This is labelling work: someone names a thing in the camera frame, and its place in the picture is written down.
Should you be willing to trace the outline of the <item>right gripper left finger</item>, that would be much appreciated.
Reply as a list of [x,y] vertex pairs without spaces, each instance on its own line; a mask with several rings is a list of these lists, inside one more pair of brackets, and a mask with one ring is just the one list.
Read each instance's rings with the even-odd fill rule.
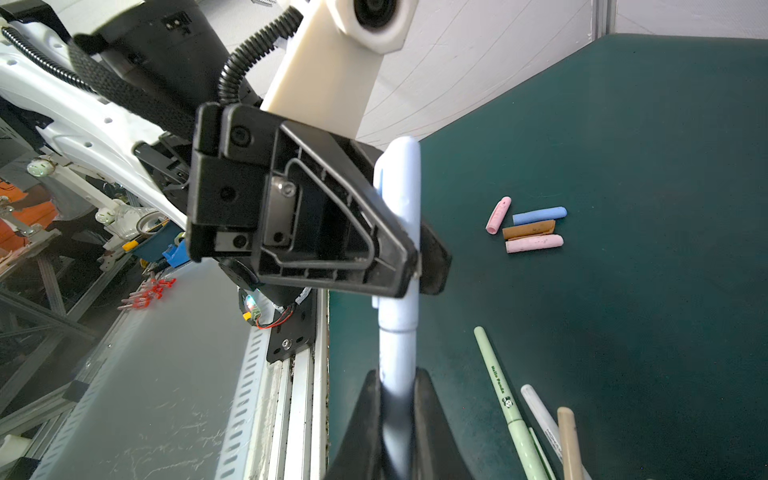
[[383,478],[381,388],[378,372],[367,373],[337,455],[325,479]]

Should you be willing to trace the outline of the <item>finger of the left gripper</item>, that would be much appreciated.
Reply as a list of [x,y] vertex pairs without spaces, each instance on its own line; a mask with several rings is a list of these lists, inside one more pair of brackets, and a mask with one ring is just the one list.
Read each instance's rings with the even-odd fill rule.
[[452,255],[425,218],[421,219],[419,236],[420,293],[436,296],[445,289]]

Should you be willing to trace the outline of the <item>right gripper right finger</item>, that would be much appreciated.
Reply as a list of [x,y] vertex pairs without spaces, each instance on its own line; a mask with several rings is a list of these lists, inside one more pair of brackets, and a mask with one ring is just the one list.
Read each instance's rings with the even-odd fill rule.
[[473,479],[429,373],[416,369],[412,479]]

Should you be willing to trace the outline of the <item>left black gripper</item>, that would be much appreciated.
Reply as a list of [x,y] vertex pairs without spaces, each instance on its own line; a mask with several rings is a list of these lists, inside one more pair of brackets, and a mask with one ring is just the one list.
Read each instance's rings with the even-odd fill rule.
[[[186,227],[190,259],[246,256],[258,229],[252,264],[264,283],[391,293],[396,219],[372,183],[381,151],[283,121],[244,104],[199,106]],[[269,173],[298,189],[284,245],[266,230],[276,215],[261,214]]]

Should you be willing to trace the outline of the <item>pale pink pen cap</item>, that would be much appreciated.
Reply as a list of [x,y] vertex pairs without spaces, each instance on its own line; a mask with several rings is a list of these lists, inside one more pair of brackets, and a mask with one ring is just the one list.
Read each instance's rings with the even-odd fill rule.
[[508,254],[529,251],[560,248],[564,245],[564,239],[557,234],[521,237],[505,242],[505,250]]

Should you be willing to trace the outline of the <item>lavender white pen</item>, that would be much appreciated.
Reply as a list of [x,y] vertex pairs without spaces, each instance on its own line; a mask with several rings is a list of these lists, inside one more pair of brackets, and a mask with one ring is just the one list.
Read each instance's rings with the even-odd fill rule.
[[382,469],[386,479],[412,472],[413,400],[419,323],[421,150],[417,140],[393,140],[377,161],[374,186],[396,224],[396,283],[375,302],[379,326]]

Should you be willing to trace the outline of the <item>brown pen cap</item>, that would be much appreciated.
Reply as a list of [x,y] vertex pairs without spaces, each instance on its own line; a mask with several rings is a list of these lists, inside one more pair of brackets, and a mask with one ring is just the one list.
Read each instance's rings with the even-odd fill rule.
[[553,234],[555,226],[555,220],[545,220],[535,223],[507,227],[502,230],[502,234],[506,241],[511,241],[520,238]]

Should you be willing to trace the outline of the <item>blue pen cap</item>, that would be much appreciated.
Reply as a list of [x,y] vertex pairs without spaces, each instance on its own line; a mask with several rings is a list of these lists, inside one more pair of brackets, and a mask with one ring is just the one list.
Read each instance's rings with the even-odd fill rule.
[[565,218],[567,215],[567,209],[565,207],[558,206],[514,214],[512,217],[512,222],[514,226],[519,226],[549,220],[558,220]]

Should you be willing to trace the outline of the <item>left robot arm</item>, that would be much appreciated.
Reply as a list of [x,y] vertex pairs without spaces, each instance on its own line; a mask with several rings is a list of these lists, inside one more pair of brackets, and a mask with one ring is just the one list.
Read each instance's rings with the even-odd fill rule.
[[108,2],[78,33],[44,1],[1,8],[1,117],[35,150],[121,184],[277,304],[304,288],[437,295],[451,256],[382,196],[419,143],[357,140],[412,1],[284,1],[228,50],[194,1]]

